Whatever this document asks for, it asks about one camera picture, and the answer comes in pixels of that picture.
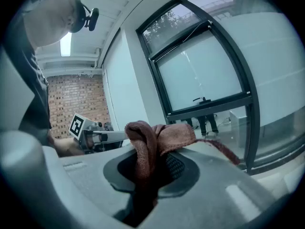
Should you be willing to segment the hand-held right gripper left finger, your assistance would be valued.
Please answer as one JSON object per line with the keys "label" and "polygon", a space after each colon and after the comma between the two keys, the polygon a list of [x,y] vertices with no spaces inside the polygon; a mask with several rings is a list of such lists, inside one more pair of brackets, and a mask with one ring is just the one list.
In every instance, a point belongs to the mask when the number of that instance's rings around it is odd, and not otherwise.
{"label": "hand-held right gripper left finger", "polygon": [[42,208],[44,228],[128,228],[123,222],[129,193],[113,188],[114,179],[126,180],[117,169],[116,158],[134,154],[132,146],[83,156],[59,158],[43,146],[50,195]]}

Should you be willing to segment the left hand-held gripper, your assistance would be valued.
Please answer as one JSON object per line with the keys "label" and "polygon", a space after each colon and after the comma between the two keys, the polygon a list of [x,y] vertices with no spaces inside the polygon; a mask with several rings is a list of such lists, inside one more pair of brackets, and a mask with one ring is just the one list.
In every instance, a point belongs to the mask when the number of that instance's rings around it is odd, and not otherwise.
{"label": "left hand-held gripper", "polygon": [[[120,148],[128,136],[123,131],[114,131],[109,122],[92,121],[82,115],[75,114],[72,118],[69,133],[78,140],[80,149],[85,154],[105,152]],[[94,146],[87,148],[86,138],[92,136]]]}

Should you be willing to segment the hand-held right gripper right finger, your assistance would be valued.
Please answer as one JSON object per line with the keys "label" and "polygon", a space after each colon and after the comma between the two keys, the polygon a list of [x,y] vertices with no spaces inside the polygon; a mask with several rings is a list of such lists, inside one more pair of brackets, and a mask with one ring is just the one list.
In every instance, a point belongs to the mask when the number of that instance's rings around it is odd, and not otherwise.
{"label": "hand-held right gripper right finger", "polygon": [[194,144],[174,155],[197,165],[198,180],[179,197],[158,199],[141,228],[266,228],[283,206],[210,146]]}

